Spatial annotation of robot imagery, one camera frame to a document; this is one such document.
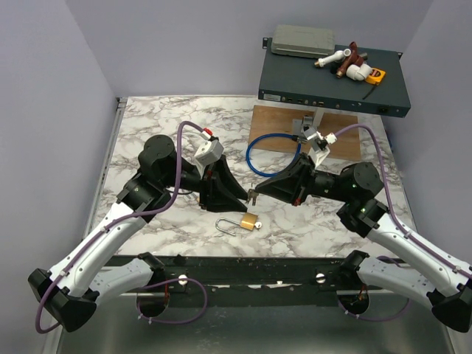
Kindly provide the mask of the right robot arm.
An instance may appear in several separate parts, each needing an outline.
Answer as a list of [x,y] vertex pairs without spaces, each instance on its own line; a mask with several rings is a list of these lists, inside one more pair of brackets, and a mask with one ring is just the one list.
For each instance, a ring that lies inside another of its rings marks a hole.
[[378,170],[369,162],[351,164],[334,174],[317,170],[303,153],[255,191],[293,206],[308,196],[342,202],[336,214],[346,229],[390,250],[409,268],[384,265],[354,251],[339,271],[341,284],[354,289],[363,283],[395,292],[424,305],[452,330],[467,333],[471,328],[471,265],[401,222],[390,206],[377,200],[384,188]]

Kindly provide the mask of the silver key with ring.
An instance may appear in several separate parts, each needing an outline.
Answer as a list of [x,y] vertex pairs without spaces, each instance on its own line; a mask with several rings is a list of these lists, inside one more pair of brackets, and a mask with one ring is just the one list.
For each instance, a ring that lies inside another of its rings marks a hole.
[[249,189],[247,192],[246,203],[255,206],[257,203],[257,196],[259,195],[254,189]]

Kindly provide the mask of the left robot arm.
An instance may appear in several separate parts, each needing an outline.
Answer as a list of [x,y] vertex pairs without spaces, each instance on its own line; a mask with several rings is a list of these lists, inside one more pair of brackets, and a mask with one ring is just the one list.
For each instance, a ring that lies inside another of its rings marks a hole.
[[99,225],[62,261],[49,270],[37,268],[28,283],[42,310],[68,332],[81,328],[98,305],[109,297],[134,288],[158,290],[163,268],[151,254],[140,254],[108,278],[100,270],[121,245],[158,214],[168,210],[184,189],[199,194],[199,204],[208,212],[246,212],[248,193],[229,170],[218,139],[204,147],[215,151],[216,161],[202,171],[187,162],[166,135],[149,138],[138,156],[139,168],[125,184]]

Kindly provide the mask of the white pipe elbow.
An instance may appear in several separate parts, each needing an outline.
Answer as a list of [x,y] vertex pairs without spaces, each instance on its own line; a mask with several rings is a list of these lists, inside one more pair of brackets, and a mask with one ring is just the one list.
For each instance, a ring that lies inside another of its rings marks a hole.
[[372,73],[372,67],[366,63],[360,66],[351,64],[346,70],[346,76],[352,80],[365,81]]

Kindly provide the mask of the brass padlock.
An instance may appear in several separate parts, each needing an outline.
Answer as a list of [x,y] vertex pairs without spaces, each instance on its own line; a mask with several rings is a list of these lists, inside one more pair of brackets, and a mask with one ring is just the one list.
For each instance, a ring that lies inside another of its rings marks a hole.
[[225,228],[222,228],[221,227],[221,224],[222,223],[229,223],[231,225],[234,225],[234,226],[238,226],[240,227],[241,229],[245,229],[245,230],[249,230],[249,231],[253,231],[254,229],[256,229],[254,227],[254,224],[256,222],[261,222],[261,221],[258,221],[258,216],[255,215],[255,214],[252,214],[252,213],[245,213],[243,215],[243,217],[241,218],[240,221],[234,221],[234,220],[230,220],[228,218],[219,218],[216,220],[215,222],[215,228],[219,231],[219,232],[222,232],[226,235],[231,235],[231,236],[235,236],[235,233],[232,232],[231,230],[228,230],[228,229],[225,229]]
[[188,201],[196,202],[197,204],[200,202],[200,197],[195,193],[190,193],[188,195],[185,195],[185,198]]

